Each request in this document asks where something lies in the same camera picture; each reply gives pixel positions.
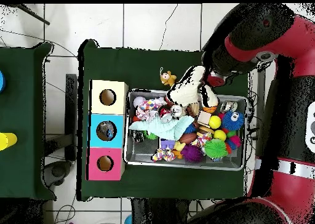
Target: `dark green tablecloth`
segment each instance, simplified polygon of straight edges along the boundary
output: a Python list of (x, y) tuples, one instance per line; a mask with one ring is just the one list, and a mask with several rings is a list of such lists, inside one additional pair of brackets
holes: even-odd
[[(244, 170), (232, 172), (127, 164), (121, 181), (85, 180), (89, 80), (124, 81), (129, 89), (168, 90), (169, 86), (161, 83), (160, 67), (163, 66), (165, 71), (170, 70), (180, 79), (190, 66), (201, 64), (201, 55), (202, 52), (176, 50), (103, 49), (98, 48), (93, 40), (81, 45), (79, 90), (83, 86), (84, 112), (82, 172), (79, 170), (82, 173), (79, 175), (82, 182), (78, 184), (78, 188), (81, 189), (82, 199), (89, 196), (208, 199), (235, 198), (243, 195)], [(246, 97), (247, 75), (237, 76), (233, 79), (233, 84), (218, 87), (215, 91), (223, 95)]]
[(53, 199), (41, 181), (44, 162), (43, 61), (52, 45), (32, 49), (0, 48), (6, 88), (0, 93), (0, 132), (18, 142), (0, 151), (0, 197)]

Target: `yellow tennis ball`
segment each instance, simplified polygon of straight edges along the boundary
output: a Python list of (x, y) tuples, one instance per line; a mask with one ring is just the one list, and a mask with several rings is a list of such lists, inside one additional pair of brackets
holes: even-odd
[(220, 139), (222, 141), (225, 141), (226, 139), (226, 134), (222, 131), (222, 130), (216, 130), (214, 132), (214, 135), (213, 135), (214, 139)]
[(219, 128), (221, 126), (221, 119), (218, 116), (211, 116), (209, 126), (213, 129)]

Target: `pink cube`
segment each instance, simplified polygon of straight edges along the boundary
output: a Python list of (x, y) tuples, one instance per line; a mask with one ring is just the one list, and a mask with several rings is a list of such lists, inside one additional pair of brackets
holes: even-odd
[(119, 181), (124, 173), (122, 148), (92, 147), (87, 160), (86, 180)]

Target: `white ball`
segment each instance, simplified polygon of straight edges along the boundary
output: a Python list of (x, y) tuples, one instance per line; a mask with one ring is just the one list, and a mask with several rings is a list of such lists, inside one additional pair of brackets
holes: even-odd
[(136, 108), (138, 105), (141, 105), (145, 100), (146, 99), (144, 97), (136, 97), (134, 100), (134, 107)]

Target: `white tile floor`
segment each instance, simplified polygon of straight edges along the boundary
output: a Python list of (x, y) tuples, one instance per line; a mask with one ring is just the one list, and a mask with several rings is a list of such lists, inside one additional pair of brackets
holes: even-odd
[[(2, 18), (0, 37), (9, 47), (33, 47), (44, 39), (60, 44), (55, 45), (50, 63), (46, 63), (47, 82), (64, 89), (65, 74), (78, 74), (78, 61), (75, 57), (85, 39), (95, 39), (101, 47), (133, 47), (158, 50), (161, 46), (165, 21), (173, 12), (176, 4), (26, 4), (32, 11), (44, 16), (50, 22), (45, 26), (39, 20), (18, 9), (0, 6)], [(162, 50), (178, 49), (200, 50), (213, 33), (216, 25), (236, 4), (179, 4), (173, 16), (167, 22)], [(296, 13), (312, 20), (313, 16), (297, 4), (287, 4)], [(271, 65), (266, 73), (266, 91), (274, 75), (275, 66)], [(256, 91), (257, 72), (253, 72), (253, 89)], [(64, 133), (64, 95), (58, 89), (47, 85), (47, 134)], [(58, 150), (53, 156), (64, 157), (64, 150)], [(247, 164), (254, 166), (254, 152)], [(56, 161), (46, 158), (46, 163)], [(247, 188), (252, 174), (248, 175)], [(54, 224), (57, 211), (66, 204), (72, 204), (76, 188), (76, 164), (65, 182), (54, 187), (56, 201), (46, 204), (46, 223)], [(211, 201), (201, 201), (203, 207)], [(93, 198), (91, 201), (79, 202), (74, 199), (75, 216), (67, 222), (74, 224), (124, 223), (130, 214), (131, 205), (127, 198)], [(193, 201), (189, 206), (191, 215), (200, 210)], [(57, 220), (67, 219), (70, 207), (64, 207)]]

